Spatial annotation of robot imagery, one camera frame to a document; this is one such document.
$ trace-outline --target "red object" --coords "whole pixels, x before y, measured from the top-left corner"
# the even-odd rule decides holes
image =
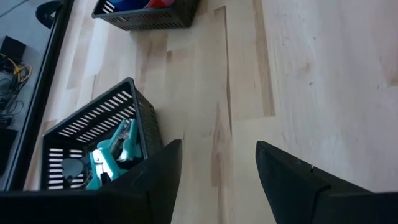
[[[175,0],[150,0],[145,8],[163,8],[169,7]]]

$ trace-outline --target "black metal bar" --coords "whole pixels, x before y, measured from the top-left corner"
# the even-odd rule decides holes
[[[74,0],[65,0],[57,15],[5,190],[23,190],[73,3]]]

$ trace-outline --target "wooden floor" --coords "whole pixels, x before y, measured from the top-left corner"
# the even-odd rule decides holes
[[[173,223],[274,223],[264,140],[398,190],[398,1],[202,0],[190,29],[124,32],[75,1],[42,131],[125,77],[183,139]],[[40,140],[26,189],[37,189]]]

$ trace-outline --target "storage basket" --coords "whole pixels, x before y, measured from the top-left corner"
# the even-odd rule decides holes
[[[200,0],[175,0],[170,7],[162,9],[138,9],[117,11],[107,0],[99,0],[92,13],[126,31],[183,28],[192,25]]]
[[[143,159],[163,148],[154,107],[136,89],[134,80],[126,78],[44,134],[40,189],[80,188],[86,174],[69,184],[62,176],[60,163],[95,150],[128,118],[137,119]]]

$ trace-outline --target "black plastic basket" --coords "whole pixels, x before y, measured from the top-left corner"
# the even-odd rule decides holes
[[[99,0],[92,13],[126,31],[183,28],[192,25],[200,0],[175,0],[162,9],[139,9],[118,12],[107,0]]]
[[[163,148],[154,107],[136,89],[134,80],[126,78],[44,134],[40,189],[80,188],[86,175],[79,175],[70,185],[62,176],[62,160],[95,150],[128,118],[137,119],[143,159]]]

